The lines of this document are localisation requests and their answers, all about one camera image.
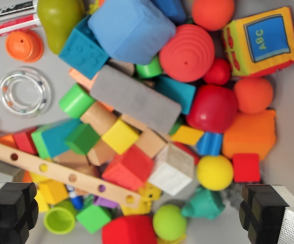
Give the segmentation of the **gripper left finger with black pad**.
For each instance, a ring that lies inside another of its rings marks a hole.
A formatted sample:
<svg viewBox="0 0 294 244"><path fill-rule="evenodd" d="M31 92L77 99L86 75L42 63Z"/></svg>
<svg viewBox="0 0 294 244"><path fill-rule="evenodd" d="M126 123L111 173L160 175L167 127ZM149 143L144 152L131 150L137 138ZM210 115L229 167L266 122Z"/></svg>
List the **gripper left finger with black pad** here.
<svg viewBox="0 0 294 244"><path fill-rule="evenodd" d="M38 219L36 185L0 182L0 243L26 243Z"/></svg>

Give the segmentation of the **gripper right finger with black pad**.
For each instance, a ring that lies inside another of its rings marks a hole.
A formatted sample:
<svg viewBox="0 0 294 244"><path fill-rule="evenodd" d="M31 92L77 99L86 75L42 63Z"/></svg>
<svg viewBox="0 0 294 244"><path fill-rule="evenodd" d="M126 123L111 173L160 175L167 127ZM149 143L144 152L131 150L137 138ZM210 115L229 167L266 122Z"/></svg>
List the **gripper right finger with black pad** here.
<svg viewBox="0 0 294 244"><path fill-rule="evenodd" d="M251 243L294 243L294 196L282 185L245 185L239 219Z"/></svg>

